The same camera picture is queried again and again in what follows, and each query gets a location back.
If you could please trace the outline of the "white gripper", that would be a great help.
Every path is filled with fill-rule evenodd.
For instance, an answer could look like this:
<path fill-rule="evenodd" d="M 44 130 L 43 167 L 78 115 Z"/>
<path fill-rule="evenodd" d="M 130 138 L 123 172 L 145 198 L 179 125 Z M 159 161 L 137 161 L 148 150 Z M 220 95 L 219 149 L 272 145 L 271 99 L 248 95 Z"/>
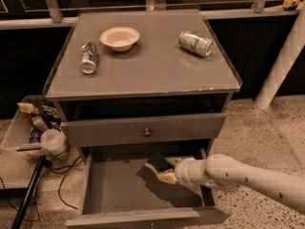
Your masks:
<path fill-rule="evenodd" d="M 156 177 L 160 182 L 171 185 L 176 182 L 187 185 L 205 185 L 210 180 L 205 171 L 205 159 L 174 156 L 166 157 L 166 161 L 174 167 L 174 172 L 157 173 Z"/>

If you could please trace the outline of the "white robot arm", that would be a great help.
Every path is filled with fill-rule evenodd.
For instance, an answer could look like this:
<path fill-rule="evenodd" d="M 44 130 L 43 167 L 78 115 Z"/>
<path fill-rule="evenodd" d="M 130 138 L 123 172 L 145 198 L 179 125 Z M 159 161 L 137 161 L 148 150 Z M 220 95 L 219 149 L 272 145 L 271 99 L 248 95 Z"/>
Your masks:
<path fill-rule="evenodd" d="M 145 166 L 164 183 L 200 184 L 221 191 L 235 191 L 238 186 L 245 186 L 305 214 L 305 177 L 302 176 L 257 168 L 221 154 L 205 159 L 154 154 Z"/>

